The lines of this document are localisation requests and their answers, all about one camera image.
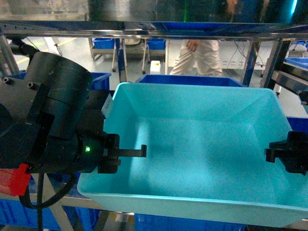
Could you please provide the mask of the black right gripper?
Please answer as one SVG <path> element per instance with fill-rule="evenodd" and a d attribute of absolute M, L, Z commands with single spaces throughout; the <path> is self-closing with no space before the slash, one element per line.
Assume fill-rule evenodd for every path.
<path fill-rule="evenodd" d="M 266 161 L 275 163 L 278 158 L 288 173 L 306 175 L 308 172 L 308 135 L 289 131 L 287 139 L 271 142 L 265 149 Z"/>

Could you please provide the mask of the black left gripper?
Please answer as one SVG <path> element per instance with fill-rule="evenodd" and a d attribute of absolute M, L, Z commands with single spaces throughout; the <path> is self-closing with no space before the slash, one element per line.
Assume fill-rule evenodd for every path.
<path fill-rule="evenodd" d="M 97 170 L 101 174 L 115 174 L 120 166 L 120 157 L 146 157 L 147 145 L 141 148 L 118 149 L 120 137 L 103 131 L 107 110 L 112 103 L 109 90 L 91 90 L 86 100 L 80 121 L 77 125 L 78 149 L 74 162 L 74 171 L 91 173 Z"/>

